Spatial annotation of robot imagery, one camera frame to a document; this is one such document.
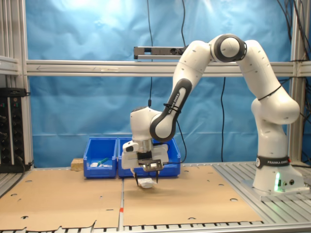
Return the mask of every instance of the franka emika robot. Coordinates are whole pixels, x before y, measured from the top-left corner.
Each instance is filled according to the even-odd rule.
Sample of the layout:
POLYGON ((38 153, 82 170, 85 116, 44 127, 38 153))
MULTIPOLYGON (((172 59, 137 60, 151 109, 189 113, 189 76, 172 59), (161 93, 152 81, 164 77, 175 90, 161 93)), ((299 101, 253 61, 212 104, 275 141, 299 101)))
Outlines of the franka emika robot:
POLYGON ((256 96, 251 109, 258 130, 258 154, 253 188, 269 194, 307 190, 302 175, 291 165, 283 124, 295 122, 300 108, 277 80, 267 55, 255 40, 242 41, 232 34, 209 43, 193 41, 183 52, 173 75, 173 90, 163 112, 141 107, 130 115, 132 141, 123 145, 122 168, 156 171, 169 162, 165 142, 175 134, 176 121, 211 61, 236 62, 248 88, 256 96), (161 143, 153 144, 155 139, 161 143))

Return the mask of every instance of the green status light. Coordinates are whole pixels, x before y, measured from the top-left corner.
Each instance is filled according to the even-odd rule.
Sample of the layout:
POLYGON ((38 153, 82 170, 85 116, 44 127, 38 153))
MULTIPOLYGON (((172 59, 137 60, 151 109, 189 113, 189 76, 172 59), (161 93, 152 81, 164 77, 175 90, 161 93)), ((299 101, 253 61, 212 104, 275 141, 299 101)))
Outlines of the green status light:
POLYGON ((277 191, 278 190, 278 181, 280 179, 280 173, 278 172, 276 174, 276 182, 275 182, 275 185, 274 185, 274 191, 277 191))

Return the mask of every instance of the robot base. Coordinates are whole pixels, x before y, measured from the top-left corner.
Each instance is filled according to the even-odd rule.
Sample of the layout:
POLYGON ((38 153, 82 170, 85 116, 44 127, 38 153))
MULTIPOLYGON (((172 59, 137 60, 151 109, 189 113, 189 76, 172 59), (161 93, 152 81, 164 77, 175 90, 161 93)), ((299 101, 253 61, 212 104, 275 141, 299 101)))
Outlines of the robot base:
POLYGON ((263 197, 268 196, 284 196, 310 192, 310 188, 305 185, 301 173, 291 165, 257 168, 254 182, 244 180, 241 181, 241 185, 260 201, 262 201, 263 197))

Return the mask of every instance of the black cable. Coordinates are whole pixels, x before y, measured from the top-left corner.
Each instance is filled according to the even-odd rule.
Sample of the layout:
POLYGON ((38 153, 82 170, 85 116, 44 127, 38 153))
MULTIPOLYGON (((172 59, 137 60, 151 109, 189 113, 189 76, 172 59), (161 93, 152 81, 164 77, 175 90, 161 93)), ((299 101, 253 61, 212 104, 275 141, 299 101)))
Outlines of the black cable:
MULTIPOLYGON (((152 39, 151 26, 150 26, 149 0, 147 0, 147 10, 148 10, 148 23, 149 23, 149 32, 150 32, 150 38, 151 38, 151 47, 153 47, 154 42, 152 39)), ((152 91, 152 77, 150 77, 150 93, 149 93, 149 99, 148 99, 148 107, 151 107, 151 91, 152 91)))
POLYGON ((311 121, 309 121, 302 113, 300 113, 300 114, 307 122, 309 122, 309 124, 311 124, 311 121))
POLYGON ((223 91, 222 91, 222 95, 221 95, 221 97, 220 97, 220 102, 221 102, 221 104, 222 104, 222 109, 223 109, 222 152, 221 152, 221 159, 222 159, 222 162, 224 161, 224 158, 223 158, 223 150, 224 150, 224 128, 225 128, 225 110, 224 110, 224 104, 223 104, 223 95, 224 95, 224 91, 225 91, 225 77, 224 77, 223 91))
POLYGON ((183 18, 183 24, 181 25, 181 36, 183 37, 184 46, 186 46, 185 38, 184 38, 184 23, 185 23, 185 17, 186 17, 186 8, 185 8, 185 2, 183 1, 183 7, 184 7, 184 18, 183 18))
POLYGON ((23 179, 23 177, 24 177, 24 175, 25 175, 25 165, 24 165, 24 163, 23 163, 23 160, 22 160, 22 158, 20 158, 20 157, 17 157, 17 159, 16 159, 17 161, 18 161, 18 163, 20 163, 20 165, 22 165, 23 166, 23 173, 22 173, 22 175, 18 178, 18 180, 17 181, 15 181, 14 182, 14 184, 12 184, 11 185, 11 187, 10 188, 8 188, 4 193, 2 193, 2 195, 0 195, 0 198, 1 197, 3 197, 5 194, 7 194, 9 191, 11 191, 11 189, 13 188, 13 187, 15 187, 15 185, 17 185, 18 184, 18 182, 20 182, 21 181, 21 179, 23 179))
POLYGON ((305 162, 310 162, 311 163, 311 159, 310 159, 310 157, 308 156, 308 154, 307 153, 305 153, 303 150, 301 151, 306 157, 307 157, 307 161, 305 161, 305 162))
POLYGON ((183 137, 183 133, 181 132, 181 129, 180 129, 180 125, 179 125, 179 123, 178 123, 178 120, 177 120, 177 125, 178 125, 179 131, 180 131, 181 139, 183 140, 183 143, 184 143, 184 147, 185 147, 185 157, 184 157, 183 161, 181 161, 181 162, 177 162, 177 163, 169 162, 169 163, 167 163, 167 164, 182 164, 182 163, 186 160, 186 158, 187 158, 187 147, 186 147, 186 143, 185 143, 185 140, 184 140, 184 137, 183 137))
MULTIPOLYGON (((184 7, 184 18, 183 18, 183 24, 181 26, 181 36, 183 37, 183 42, 184 42, 184 46, 186 46, 186 42, 185 42, 185 38, 184 38, 184 33, 183 33, 183 29, 184 29, 184 23, 185 23, 185 16, 186 16, 186 9, 185 9, 185 3, 184 3, 184 0, 182 0, 183 2, 183 7, 184 7)), ((167 103, 164 104, 164 106, 166 107, 170 107, 172 110, 178 112, 178 113, 181 113, 181 111, 178 109, 178 107, 176 106, 170 106, 168 105, 167 103)), ((178 128, 179 128, 179 131, 180 131, 180 135, 181 135, 181 139, 183 140, 183 143, 184 143, 184 147, 185 147, 185 158, 183 159, 183 161, 181 162, 178 162, 178 163, 167 163, 167 164, 182 164, 186 158, 187 158, 187 147, 186 147, 186 143, 185 143, 185 140, 184 140, 184 137, 183 137, 183 133, 181 132, 181 129, 180 129, 180 125, 178 123, 178 120, 177 120, 177 125, 178 125, 178 128)))
POLYGON ((281 5, 280 1, 279 1, 279 0, 277 0, 277 2, 278 2, 278 4, 280 5, 280 7, 281 7, 281 9, 282 9, 282 12, 283 12, 283 14, 284 14, 284 16, 285 16, 285 19, 286 19, 286 25, 287 25, 287 33, 288 33, 288 38, 289 38, 290 42, 292 42, 291 27, 290 27, 290 24, 289 24, 289 22, 288 22, 288 19, 287 19, 286 13, 285 13, 285 11, 284 11, 284 9, 283 9, 283 7, 282 7, 282 5, 281 5))
MULTIPOLYGON (((302 19, 303 19, 303 26, 305 26, 305 8, 304 8, 304 5, 303 5, 303 2, 302 0, 300 0, 300 3, 301 3, 301 6, 302 6, 302 19)), ((310 47, 310 43, 309 43, 309 40, 306 36, 306 33, 305 33, 305 30, 303 29, 303 34, 305 35, 305 39, 308 43, 308 47, 309 47, 309 50, 311 51, 311 47, 310 47)))
POLYGON ((288 79, 281 79, 281 80, 279 80, 279 82, 281 85, 283 85, 283 84, 287 83, 290 79, 292 79, 292 77, 290 77, 288 79))
POLYGON ((297 9, 297 5, 296 5, 295 1, 294 1, 294 9, 295 9, 295 12, 296 12, 297 23, 298 23, 298 27, 299 27, 299 31, 300 31, 300 36, 301 36, 302 43, 303 43, 303 47, 304 47, 304 50, 305 50, 305 54, 306 54, 307 59, 309 60, 309 55, 308 55, 308 51, 307 51, 306 44, 305 44, 305 38, 307 38, 307 36, 304 33, 304 29, 302 28, 300 17, 299 17, 299 13, 298 13, 298 9, 297 9))

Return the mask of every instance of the green object in bin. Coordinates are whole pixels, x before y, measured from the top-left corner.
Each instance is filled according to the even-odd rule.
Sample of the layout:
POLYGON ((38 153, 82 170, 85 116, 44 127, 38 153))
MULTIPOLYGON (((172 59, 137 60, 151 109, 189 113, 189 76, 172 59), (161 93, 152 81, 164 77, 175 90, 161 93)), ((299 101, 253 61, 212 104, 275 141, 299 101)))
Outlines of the green object in bin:
POLYGON ((104 162, 106 162, 107 160, 109 160, 108 158, 104 158, 103 160, 97 162, 97 166, 99 166, 100 164, 103 164, 104 162))

